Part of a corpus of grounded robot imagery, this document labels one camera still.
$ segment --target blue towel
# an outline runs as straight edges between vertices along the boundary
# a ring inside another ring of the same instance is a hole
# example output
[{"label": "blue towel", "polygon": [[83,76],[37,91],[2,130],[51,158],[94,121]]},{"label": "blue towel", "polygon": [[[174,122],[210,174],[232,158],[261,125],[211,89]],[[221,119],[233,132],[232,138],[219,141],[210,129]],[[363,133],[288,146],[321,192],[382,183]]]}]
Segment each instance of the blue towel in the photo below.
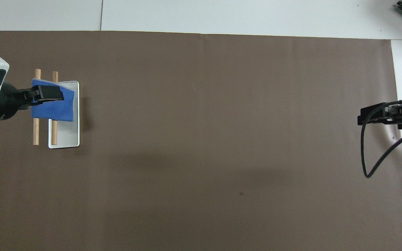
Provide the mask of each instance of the blue towel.
[{"label": "blue towel", "polygon": [[52,85],[59,86],[63,92],[64,100],[55,100],[44,102],[41,105],[32,106],[32,117],[40,119],[53,119],[59,121],[74,120],[74,91],[51,81],[34,78],[32,86],[35,85]]}]

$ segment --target folded cloth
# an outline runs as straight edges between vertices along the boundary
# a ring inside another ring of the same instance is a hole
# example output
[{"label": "folded cloth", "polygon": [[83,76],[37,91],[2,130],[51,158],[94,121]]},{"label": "folded cloth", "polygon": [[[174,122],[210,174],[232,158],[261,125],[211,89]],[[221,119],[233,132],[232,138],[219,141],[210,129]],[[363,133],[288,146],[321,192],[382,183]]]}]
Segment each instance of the folded cloth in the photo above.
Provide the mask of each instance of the folded cloth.
[{"label": "folded cloth", "polygon": [[37,78],[34,78],[32,80],[32,86],[35,85],[59,86],[60,91],[63,92],[64,100],[44,102],[41,105],[32,106],[32,117],[37,117],[40,119],[53,119],[59,121],[74,120],[74,91],[57,83],[44,81]]}]

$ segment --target brown paper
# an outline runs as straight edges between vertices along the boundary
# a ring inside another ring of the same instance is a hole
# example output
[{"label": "brown paper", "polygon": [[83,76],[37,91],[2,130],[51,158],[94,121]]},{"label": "brown paper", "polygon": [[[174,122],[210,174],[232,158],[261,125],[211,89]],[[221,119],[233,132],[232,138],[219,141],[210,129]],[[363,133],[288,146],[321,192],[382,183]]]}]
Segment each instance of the brown paper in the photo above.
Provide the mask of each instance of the brown paper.
[{"label": "brown paper", "polygon": [[[81,144],[0,121],[0,250],[402,250],[402,148],[370,179],[359,109],[387,40],[0,32],[6,81],[81,85]],[[370,125],[369,166],[397,140]]]}]

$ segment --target wooden dowel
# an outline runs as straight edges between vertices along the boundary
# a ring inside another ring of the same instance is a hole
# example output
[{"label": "wooden dowel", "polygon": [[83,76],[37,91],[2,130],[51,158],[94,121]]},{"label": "wooden dowel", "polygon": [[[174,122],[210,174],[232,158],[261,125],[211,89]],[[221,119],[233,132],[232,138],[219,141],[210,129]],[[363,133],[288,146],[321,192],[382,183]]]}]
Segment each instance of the wooden dowel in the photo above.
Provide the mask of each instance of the wooden dowel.
[{"label": "wooden dowel", "polygon": [[[59,82],[59,72],[53,71],[52,72],[52,81],[54,83]],[[58,132],[58,121],[52,121],[52,133],[51,133],[51,145],[57,145],[57,132]]]},{"label": "wooden dowel", "polygon": [[[41,78],[41,70],[35,69],[35,78]],[[33,140],[32,145],[38,146],[40,144],[40,119],[33,118]]]}]

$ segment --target black cable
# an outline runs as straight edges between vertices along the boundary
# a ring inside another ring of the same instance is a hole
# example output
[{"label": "black cable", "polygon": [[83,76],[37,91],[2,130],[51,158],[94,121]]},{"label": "black cable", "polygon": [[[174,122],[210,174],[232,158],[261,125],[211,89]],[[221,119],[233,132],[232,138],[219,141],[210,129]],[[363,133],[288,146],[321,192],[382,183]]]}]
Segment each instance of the black cable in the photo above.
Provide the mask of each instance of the black cable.
[{"label": "black cable", "polygon": [[379,165],[382,163],[382,161],[391,153],[397,146],[399,146],[402,143],[402,138],[398,140],[396,143],[394,143],[390,148],[388,148],[387,151],[385,151],[384,154],[379,158],[379,160],[376,162],[374,167],[371,169],[370,173],[367,174],[366,166],[365,166],[365,156],[364,156],[364,134],[365,134],[365,127],[367,123],[370,121],[371,117],[378,111],[384,109],[387,106],[390,105],[400,105],[402,102],[401,101],[394,101],[394,102],[389,102],[384,105],[378,106],[375,109],[373,109],[370,113],[368,113],[364,123],[362,124],[362,130],[361,130],[361,158],[362,158],[362,169],[364,171],[364,175],[366,178],[370,178],[373,173],[377,170]]}]

